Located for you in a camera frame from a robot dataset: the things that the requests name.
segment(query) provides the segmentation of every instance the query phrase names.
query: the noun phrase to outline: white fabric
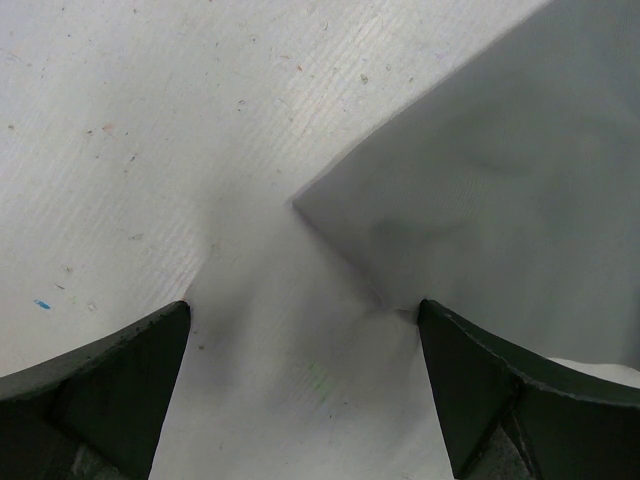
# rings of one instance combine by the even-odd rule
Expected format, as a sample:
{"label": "white fabric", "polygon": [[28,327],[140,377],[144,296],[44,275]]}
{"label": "white fabric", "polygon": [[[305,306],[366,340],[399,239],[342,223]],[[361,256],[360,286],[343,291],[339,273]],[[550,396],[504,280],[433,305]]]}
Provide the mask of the white fabric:
{"label": "white fabric", "polygon": [[295,204],[385,303],[640,365],[640,2],[556,1]]}

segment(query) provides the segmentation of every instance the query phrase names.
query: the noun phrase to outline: textured white surface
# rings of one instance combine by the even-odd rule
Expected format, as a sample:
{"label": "textured white surface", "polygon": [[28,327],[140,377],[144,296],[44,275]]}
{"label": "textured white surface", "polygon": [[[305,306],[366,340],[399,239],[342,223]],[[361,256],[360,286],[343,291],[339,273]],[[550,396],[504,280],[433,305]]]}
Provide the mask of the textured white surface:
{"label": "textured white surface", "polygon": [[540,3],[4,0],[0,375],[211,256],[153,478],[447,478],[415,331],[286,202]]}

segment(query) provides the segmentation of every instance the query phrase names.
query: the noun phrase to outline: white surface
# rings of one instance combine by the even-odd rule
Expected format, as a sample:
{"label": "white surface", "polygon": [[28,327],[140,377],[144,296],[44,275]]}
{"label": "white surface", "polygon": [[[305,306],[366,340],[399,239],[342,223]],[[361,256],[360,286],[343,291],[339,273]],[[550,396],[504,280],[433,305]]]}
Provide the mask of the white surface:
{"label": "white surface", "polygon": [[640,2],[556,0],[295,204],[385,304],[640,368]]}
{"label": "white surface", "polygon": [[0,375],[211,255],[152,478],[447,478],[415,331],[286,200],[539,3],[4,0]]}

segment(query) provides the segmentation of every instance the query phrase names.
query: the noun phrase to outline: blue speck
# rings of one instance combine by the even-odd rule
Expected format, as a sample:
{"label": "blue speck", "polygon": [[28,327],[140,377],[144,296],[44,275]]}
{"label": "blue speck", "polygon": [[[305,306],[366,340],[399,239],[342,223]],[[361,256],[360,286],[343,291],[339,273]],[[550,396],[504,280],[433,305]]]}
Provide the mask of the blue speck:
{"label": "blue speck", "polygon": [[51,307],[49,305],[47,305],[46,303],[44,303],[42,300],[34,300],[33,303],[35,303],[39,307],[44,308],[45,310],[50,310],[51,309]]}

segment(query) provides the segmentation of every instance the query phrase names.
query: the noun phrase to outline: white cloth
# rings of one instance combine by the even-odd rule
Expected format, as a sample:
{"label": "white cloth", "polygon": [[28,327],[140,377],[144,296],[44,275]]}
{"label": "white cloth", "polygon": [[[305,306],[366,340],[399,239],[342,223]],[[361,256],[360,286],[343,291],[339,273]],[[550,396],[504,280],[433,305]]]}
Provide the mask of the white cloth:
{"label": "white cloth", "polygon": [[295,205],[386,304],[640,366],[640,2],[558,0]]}

